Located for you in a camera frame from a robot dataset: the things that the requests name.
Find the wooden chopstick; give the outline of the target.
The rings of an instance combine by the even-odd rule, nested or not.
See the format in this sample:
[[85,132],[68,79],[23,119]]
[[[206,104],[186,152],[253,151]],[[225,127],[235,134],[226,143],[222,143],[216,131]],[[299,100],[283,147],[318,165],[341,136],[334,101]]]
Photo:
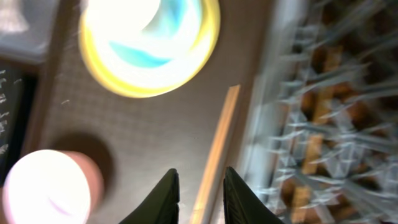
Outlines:
[[212,191],[216,186],[216,181],[218,180],[217,175],[221,164],[224,145],[226,144],[229,127],[238,102],[240,88],[241,85],[234,85],[228,88],[209,151],[200,188],[194,203],[190,224],[206,223],[208,219],[206,216],[206,209],[213,201]]

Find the pink bowl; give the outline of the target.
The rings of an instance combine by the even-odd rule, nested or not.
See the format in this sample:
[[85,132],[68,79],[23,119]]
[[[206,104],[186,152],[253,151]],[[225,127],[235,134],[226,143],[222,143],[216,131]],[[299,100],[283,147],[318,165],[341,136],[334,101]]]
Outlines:
[[13,165],[2,205],[8,223],[84,224],[103,194],[103,175],[90,157],[45,149]]

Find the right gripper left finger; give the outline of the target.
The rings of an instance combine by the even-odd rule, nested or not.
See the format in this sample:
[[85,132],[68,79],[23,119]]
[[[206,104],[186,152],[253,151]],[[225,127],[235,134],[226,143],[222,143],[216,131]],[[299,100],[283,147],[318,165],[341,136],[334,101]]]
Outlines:
[[176,169],[169,169],[143,202],[120,224],[178,224],[180,184]]

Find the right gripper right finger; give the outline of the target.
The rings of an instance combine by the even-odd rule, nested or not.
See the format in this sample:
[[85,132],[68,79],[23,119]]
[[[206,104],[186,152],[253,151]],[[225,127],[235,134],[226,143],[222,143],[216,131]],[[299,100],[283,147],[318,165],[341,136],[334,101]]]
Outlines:
[[223,181],[223,206],[226,224],[284,224],[230,166]]

